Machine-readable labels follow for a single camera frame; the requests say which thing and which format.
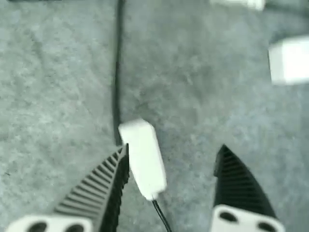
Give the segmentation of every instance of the ridged grip pad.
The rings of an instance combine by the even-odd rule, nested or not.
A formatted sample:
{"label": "ridged grip pad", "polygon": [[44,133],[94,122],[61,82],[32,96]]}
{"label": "ridged grip pad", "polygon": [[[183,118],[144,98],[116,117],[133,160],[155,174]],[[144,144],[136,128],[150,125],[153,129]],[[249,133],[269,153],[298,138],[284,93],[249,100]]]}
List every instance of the ridged grip pad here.
{"label": "ridged grip pad", "polygon": [[91,219],[94,231],[115,232],[122,189],[129,177],[128,145],[105,159],[55,207],[54,212]]}
{"label": "ridged grip pad", "polygon": [[225,145],[217,154],[214,175],[218,178],[215,206],[225,204],[276,218],[274,210],[254,176]]}

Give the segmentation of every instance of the mounting hole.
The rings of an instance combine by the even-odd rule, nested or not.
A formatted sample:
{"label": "mounting hole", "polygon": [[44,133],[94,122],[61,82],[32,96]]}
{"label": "mounting hole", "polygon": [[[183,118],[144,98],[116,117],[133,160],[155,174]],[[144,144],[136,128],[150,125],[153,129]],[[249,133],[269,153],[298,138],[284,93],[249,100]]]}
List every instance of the mounting hole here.
{"label": "mounting hole", "polygon": [[47,224],[45,222],[37,222],[28,229],[28,232],[44,232],[46,227]]}
{"label": "mounting hole", "polygon": [[269,223],[266,222],[261,222],[257,225],[257,227],[263,231],[267,231],[267,232],[276,232],[277,230],[270,225]]}
{"label": "mounting hole", "polygon": [[65,232],[83,232],[83,231],[84,231],[84,227],[82,225],[75,224],[75,225],[68,227]]}
{"label": "mounting hole", "polygon": [[220,218],[222,218],[226,221],[229,221],[229,222],[238,222],[237,218],[229,212],[222,212],[220,214]]}

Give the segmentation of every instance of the white plug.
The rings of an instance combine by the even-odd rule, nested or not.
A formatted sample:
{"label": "white plug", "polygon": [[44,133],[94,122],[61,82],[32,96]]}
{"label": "white plug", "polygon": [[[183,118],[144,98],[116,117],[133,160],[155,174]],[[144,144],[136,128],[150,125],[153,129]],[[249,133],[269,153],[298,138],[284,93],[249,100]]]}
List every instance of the white plug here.
{"label": "white plug", "polygon": [[309,36],[285,39],[269,48],[271,80],[276,85],[309,82]]}
{"label": "white plug", "polygon": [[211,0],[213,4],[240,5],[252,10],[262,11],[265,8],[266,0]]}
{"label": "white plug", "polygon": [[143,119],[119,126],[124,144],[129,144],[129,165],[141,194],[153,201],[167,187],[166,174],[154,127]]}

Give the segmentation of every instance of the white block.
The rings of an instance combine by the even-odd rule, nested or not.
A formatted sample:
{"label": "white block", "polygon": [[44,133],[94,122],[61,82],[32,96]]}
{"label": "white block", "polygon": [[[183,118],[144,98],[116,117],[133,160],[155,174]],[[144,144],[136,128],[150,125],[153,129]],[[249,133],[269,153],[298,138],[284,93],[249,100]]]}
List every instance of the white block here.
{"label": "white block", "polygon": [[83,232],[93,232],[92,222],[84,217],[69,217],[64,215],[29,215],[14,221],[6,232],[66,232],[69,228],[79,227]]}
{"label": "white block", "polygon": [[217,205],[212,212],[210,232],[285,232],[275,218],[234,208]]}
{"label": "white block", "polygon": [[141,194],[149,201],[167,187],[166,174],[154,127],[143,119],[119,126],[125,144],[129,144],[129,164]]}
{"label": "white block", "polygon": [[262,11],[265,8],[266,0],[211,0],[212,4],[243,6],[251,10]]}
{"label": "white block", "polygon": [[309,81],[309,36],[285,39],[268,51],[272,83],[294,85]]}

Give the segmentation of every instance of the cable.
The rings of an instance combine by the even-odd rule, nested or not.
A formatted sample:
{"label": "cable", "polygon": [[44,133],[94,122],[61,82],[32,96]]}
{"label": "cable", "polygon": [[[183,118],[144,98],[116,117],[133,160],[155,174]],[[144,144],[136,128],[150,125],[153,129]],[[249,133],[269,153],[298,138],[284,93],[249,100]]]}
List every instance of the cable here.
{"label": "cable", "polygon": [[116,146],[122,145],[121,136],[118,127],[121,123],[120,118],[120,90],[119,90],[119,74],[120,74],[120,61],[121,61],[121,48],[122,48],[122,30],[123,30],[123,12],[125,0],[118,0],[116,10],[116,43],[115,43],[115,57],[114,57],[114,77],[112,82],[112,120],[113,132]]}
{"label": "cable", "polygon": [[159,217],[162,220],[167,232],[172,232],[172,229],[170,228],[168,221],[166,220],[164,214],[162,213],[160,206],[158,205],[158,202],[156,200],[154,200],[152,202],[153,202],[154,208],[157,211],[157,213],[159,214]]}
{"label": "cable", "polygon": [[309,18],[309,9],[307,8],[307,6],[304,6],[303,8],[295,8],[286,4],[277,4],[272,1],[267,1],[265,4],[265,10],[282,12],[286,14]]}

